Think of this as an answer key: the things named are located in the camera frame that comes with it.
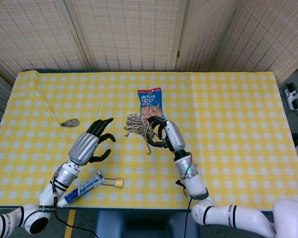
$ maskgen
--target power strip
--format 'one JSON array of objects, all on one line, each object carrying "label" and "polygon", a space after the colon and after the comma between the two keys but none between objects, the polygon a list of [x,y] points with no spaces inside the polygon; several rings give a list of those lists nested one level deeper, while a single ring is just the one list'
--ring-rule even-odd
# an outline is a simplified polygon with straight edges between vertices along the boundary
[{"label": "power strip", "polygon": [[298,93],[296,91],[295,84],[287,83],[285,85],[285,96],[288,102],[288,106],[291,111],[298,111]]}]

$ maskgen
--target yellow checkered tablecloth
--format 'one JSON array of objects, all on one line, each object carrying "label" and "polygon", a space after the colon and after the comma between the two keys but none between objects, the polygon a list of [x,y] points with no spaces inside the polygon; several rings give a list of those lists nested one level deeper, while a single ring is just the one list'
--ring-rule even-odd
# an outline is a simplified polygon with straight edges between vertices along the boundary
[{"label": "yellow checkered tablecloth", "polygon": [[[117,142],[101,163],[81,168],[68,191],[97,170],[125,179],[123,189],[99,186],[75,207],[185,209],[179,173],[168,150],[138,135],[124,137],[129,113],[139,113],[138,89],[162,88],[163,111],[177,123],[198,171],[219,206],[271,210],[298,200],[298,160],[272,72],[20,73],[0,125],[0,206],[38,202],[53,172],[96,119],[114,118]],[[59,124],[78,118],[76,128]]]}]

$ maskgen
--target blue chair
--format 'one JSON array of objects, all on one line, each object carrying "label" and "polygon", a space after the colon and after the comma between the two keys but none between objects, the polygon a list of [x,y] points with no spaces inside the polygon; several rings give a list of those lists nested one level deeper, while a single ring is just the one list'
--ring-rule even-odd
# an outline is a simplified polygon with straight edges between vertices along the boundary
[{"label": "blue chair", "polygon": [[[183,238],[185,212],[122,209],[99,211],[96,233],[104,238]],[[187,220],[187,238],[200,238],[199,225]]]}]

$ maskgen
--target blue snack bag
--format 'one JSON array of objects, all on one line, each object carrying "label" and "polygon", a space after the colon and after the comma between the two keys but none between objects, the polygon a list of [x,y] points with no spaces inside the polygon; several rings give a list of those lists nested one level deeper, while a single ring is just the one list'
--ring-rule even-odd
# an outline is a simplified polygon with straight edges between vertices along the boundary
[{"label": "blue snack bag", "polygon": [[158,116],[165,119],[162,111],[162,92],[161,88],[137,91],[140,100],[140,116],[148,119]]}]

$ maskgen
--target brass padlock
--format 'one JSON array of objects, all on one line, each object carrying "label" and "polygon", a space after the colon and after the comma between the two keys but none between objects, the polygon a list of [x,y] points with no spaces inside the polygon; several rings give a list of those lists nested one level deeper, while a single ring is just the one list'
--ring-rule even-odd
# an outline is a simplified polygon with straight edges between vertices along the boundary
[{"label": "brass padlock", "polygon": [[103,183],[102,185],[114,186],[114,187],[119,187],[119,188],[123,188],[123,186],[124,186],[124,179],[123,178],[105,178],[105,180],[114,180],[115,183],[114,184]]}]

